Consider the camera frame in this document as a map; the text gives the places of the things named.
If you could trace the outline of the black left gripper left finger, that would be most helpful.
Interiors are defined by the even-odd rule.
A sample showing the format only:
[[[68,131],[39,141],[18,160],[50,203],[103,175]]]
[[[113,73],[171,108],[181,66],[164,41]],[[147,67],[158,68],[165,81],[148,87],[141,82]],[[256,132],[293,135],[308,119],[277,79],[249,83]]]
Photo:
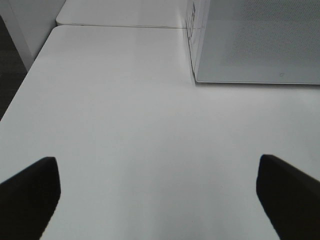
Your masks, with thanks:
[[[61,197],[57,160],[44,157],[0,184],[0,238],[39,240]]]

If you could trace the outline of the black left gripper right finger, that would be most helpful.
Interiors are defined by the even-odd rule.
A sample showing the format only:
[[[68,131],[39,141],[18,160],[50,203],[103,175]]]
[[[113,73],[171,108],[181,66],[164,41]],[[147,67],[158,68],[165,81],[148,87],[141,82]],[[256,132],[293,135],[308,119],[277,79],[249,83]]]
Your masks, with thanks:
[[[320,182],[286,161],[263,154],[256,194],[281,240],[320,238]]]

